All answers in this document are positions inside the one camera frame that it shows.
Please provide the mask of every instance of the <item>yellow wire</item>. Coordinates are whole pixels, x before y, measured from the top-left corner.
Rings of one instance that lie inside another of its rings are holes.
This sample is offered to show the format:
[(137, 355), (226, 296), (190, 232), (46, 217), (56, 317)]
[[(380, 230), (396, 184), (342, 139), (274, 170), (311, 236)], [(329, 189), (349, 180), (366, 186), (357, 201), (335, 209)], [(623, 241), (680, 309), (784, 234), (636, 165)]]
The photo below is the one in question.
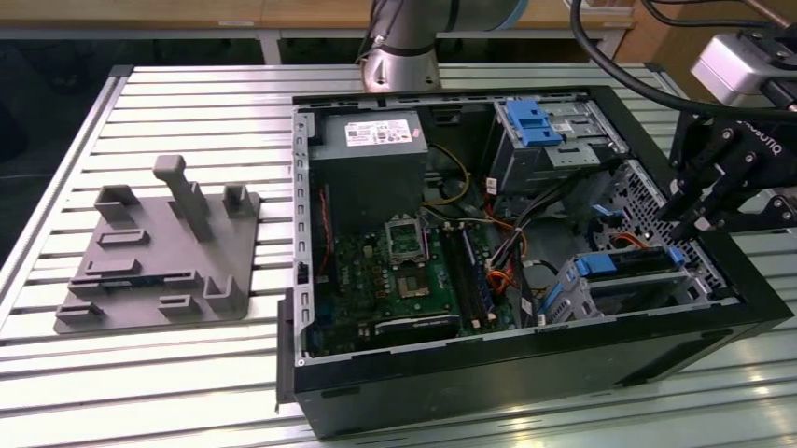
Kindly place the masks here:
[(457, 156), (449, 149), (446, 149), (437, 143), (430, 143), (429, 146), (436, 147), (437, 149), (440, 149), (442, 152), (446, 153), (446, 155), (452, 158), (452, 160), (457, 163), (457, 165), (460, 165), (460, 169), (462, 170), (462, 174), (465, 175), (465, 187), (462, 188), (462, 191), (460, 191), (460, 194), (457, 194), (454, 197), (452, 197), (449, 199), (441, 199), (440, 201), (422, 202), (424, 205), (445, 205), (446, 203), (453, 203), (454, 201), (458, 201), (460, 199), (462, 199), (462, 197), (465, 196), (465, 193), (469, 192), (469, 188), (472, 187), (472, 174), (469, 173), (469, 170), (465, 168), (465, 163), (462, 163), (462, 161), (457, 158)]

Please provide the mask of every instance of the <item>power supply label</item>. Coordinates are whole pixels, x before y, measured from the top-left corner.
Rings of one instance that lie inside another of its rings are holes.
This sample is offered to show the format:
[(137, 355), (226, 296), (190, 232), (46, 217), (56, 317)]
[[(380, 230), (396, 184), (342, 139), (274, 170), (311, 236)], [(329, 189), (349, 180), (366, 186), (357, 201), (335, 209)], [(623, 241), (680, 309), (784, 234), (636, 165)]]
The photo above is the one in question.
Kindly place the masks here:
[(410, 122), (406, 119), (389, 121), (362, 121), (346, 124), (346, 145), (393, 145), (413, 142)]

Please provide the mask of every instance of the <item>black hose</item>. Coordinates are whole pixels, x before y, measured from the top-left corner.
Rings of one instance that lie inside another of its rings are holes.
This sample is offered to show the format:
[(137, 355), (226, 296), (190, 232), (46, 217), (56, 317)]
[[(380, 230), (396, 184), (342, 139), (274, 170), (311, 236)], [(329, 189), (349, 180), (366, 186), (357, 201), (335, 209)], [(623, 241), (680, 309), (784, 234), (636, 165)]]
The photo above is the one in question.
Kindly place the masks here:
[(570, 29), (576, 36), (576, 41), (584, 51), (593, 59), (602, 70), (635, 93), (648, 98), (655, 103), (667, 105), (675, 110), (689, 112), (699, 115), (721, 116), (729, 119), (760, 120), (797, 123), (797, 114), (781, 110), (757, 109), (749, 107), (728, 107), (724, 105), (712, 105), (699, 101), (687, 100), (679, 96), (655, 89), (643, 81), (636, 79), (623, 68), (602, 54), (601, 50), (593, 44), (582, 26), (582, 1), (572, 0), (570, 6)]
[(679, 21), (665, 16), (657, 7), (653, 6), (652, 0), (640, 0), (645, 9), (657, 21), (665, 25), (680, 28), (704, 28), (711, 26), (732, 26), (736, 28), (769, 28), (771, 24), (767, 21)]

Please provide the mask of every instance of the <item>white label sticker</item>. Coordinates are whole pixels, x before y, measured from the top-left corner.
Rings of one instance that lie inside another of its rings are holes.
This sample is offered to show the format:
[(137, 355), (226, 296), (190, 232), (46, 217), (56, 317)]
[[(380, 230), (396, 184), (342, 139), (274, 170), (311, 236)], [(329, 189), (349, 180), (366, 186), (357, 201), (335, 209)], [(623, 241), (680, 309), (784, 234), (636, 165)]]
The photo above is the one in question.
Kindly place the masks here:
[(364, 147), (366, 145), (393, 145), (410, 143), (410, 123), (406, 119), (389, 121), (364, 121), (346, 125), (346, 145)]
[(554, 123), (550, 125), (550, 127), (557, 133), (568, 133), (573, 131), (573, 126), (570, 126), (570, 123), (566, 121), (562, 123)]
[(488, 187), (488, 194), (498, 194), (498, 180), (496, 180), (494, 177), (488, 177), (485, 184)]

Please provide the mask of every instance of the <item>blue plastic clip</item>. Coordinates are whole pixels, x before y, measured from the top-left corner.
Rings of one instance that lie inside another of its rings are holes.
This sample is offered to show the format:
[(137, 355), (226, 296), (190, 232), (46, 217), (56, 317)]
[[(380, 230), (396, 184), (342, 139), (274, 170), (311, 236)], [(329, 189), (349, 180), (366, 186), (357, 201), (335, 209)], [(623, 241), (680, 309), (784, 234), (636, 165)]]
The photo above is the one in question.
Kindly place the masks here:
[(562, 144), (562, 136), (550, 128), (548, 113), (536, 101), (509, 100), (508, 115), (512, 125), (521, 133), (526, 147), (545, 147)]

